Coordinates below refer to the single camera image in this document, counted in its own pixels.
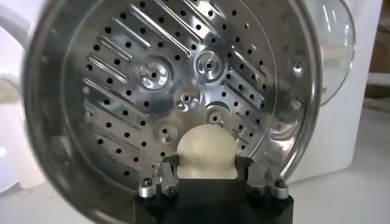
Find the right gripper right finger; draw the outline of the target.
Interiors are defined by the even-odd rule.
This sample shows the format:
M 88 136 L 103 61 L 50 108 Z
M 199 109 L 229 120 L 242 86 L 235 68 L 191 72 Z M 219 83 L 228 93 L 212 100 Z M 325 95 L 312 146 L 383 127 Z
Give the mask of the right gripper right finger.
M 235 167 L 238 179 L 245 180 L 249 186 L 259 190 L 261 195 L 267 193 L 278 200 L 288 198 L 288 185 L 277 169 L 243 156 L 236 156 Z

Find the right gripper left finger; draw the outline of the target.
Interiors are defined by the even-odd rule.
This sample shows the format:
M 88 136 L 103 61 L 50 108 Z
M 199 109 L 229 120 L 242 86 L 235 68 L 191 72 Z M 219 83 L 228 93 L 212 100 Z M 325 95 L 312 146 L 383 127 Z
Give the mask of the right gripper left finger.
M 177 165 L 179 157 L 172 155 L 163 158 L 157 165 L 145 165 L 140 170 L 138 195 L 141 198 L 153 198 L 158 192 L 167 197 L 178 193 L 179 178 Z

